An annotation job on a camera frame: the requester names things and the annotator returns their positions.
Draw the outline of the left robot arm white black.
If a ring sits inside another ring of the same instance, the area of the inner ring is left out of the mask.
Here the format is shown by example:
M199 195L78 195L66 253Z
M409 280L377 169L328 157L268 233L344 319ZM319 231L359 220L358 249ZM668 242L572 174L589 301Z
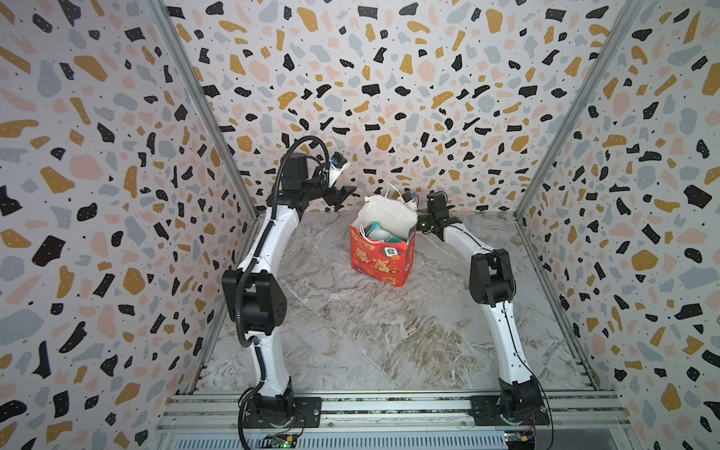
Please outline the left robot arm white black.
M262 230L238 268L225 271L221 284L240 345L251 349L257 382L240 400L241 423L283 427L296 417L292 378L281 349L281 325L288 301L277 279L279 263L309 204L318 199L341 206L356 189L337 189L348 167L336 152L309 173L309 156L294 154L279 172Z

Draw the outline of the red paper gift bag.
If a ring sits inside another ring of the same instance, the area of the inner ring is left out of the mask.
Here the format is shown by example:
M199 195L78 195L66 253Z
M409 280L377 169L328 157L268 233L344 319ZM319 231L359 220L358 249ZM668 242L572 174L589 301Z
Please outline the red paper gift bag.
M350 226L351 265L358 273L402 287L414 266L417 200L390 185L365 198Z

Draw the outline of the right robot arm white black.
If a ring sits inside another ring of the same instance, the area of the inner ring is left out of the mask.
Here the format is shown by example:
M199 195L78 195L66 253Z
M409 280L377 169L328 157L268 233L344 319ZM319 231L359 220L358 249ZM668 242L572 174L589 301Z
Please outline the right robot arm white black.
M468 289L480 305L498 354L500 394L496 411L508 424L519 424L544 406L544 389L525 356L515 321L513 300L517 283L510 256L472 234L457 217L443 192L427 195L427 212L417 221L418 231L434 234L469 263Z

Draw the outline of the teal snack packet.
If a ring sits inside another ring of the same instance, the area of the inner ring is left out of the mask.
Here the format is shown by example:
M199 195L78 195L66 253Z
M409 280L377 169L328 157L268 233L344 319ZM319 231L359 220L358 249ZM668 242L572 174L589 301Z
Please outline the teal snack packet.
M379 221L374 221L361 230L361 236L369 241L382 242L388 244L403 243L404 239L392 234L380 225Z

